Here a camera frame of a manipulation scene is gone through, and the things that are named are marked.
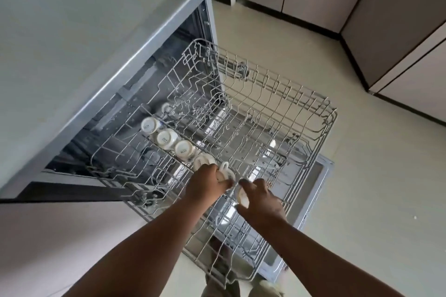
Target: floor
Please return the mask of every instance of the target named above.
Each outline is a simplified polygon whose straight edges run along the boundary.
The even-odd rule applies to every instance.
[[[446,128],[367,94],[339,42],[240,4],[213,6],[220,46],[338,107],[322,150],[334,171],[304,232],[408,297],[443,295]],[[162,295],[199,296],[203,286],[203,273],[182,255]],[[308,296],[291,271],[282,289]],[[243,284],[242,295],[248,291]]]

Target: wire rack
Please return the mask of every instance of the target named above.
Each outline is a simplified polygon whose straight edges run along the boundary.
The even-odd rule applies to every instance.
[[[193,170],[142,134],[142,118],[157,117],[217,162],[228,161],[239,177],[265,178],[285,211],[337,118],[326,97],[202,39],[192,41],[155,85],[89,166],[108,186],[128,188],[123,199],[148,221],[181,198]],[[169,110],[160,110],[166,102]],[[252,280],[269,249],[237,214],[234,191],[203,215],[183,251],[222,285]],[[217,248],[213,238],[220,240]]]

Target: gray countertop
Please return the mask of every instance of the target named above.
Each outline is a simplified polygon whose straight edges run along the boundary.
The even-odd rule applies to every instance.
[[[15,197],[203,0],[0,0],[0,197]]]

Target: dishwasher rack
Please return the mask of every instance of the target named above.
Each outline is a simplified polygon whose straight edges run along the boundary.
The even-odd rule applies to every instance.
[[[147,221],[158,216],[182,196],[193,170],[143,135],[142,119],[155,116],[200,151],[228,161],[237,176],[265,178],[288,212],[336,108],[326,97],[203,39],[192,41],[174,63],[149,101],[132,104],[125,122],[115,123],[92,154],[89,170],[107,186],[128,188],[124,201]],[[203,215],[183,250],[223,286],[252,280],[269,249],[235,204],[232,188]],[[219,249],[213,237],[220,239]]]

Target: dishwasher tub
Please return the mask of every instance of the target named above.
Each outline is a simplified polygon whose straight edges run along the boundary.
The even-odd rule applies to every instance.
[[[326,97],[204,39],[193,40],[178,56],[186,42],[181,33],[167,40],[55,161],[83,162],[106,186],[127,189],[122,199],[151,221],[182,196],[193,173],[191,163],[142,134],[142,119],[155,116],[219,163],[228,161],[238,177],[264,178],[289,221],[300,227],[331,165],[318,154],[336,108]],[[305,186],[315,163],[322,170]],[[304,191],[306,199],[294,205]],[[283,261],[237,214],[234,192],[203,215],[183,252],[223,286],[257,273],[274,281]],[[230,249],[229,258],[215,253],[213,236]],[[226,261],[231,275],[215,267],[215,256]]]

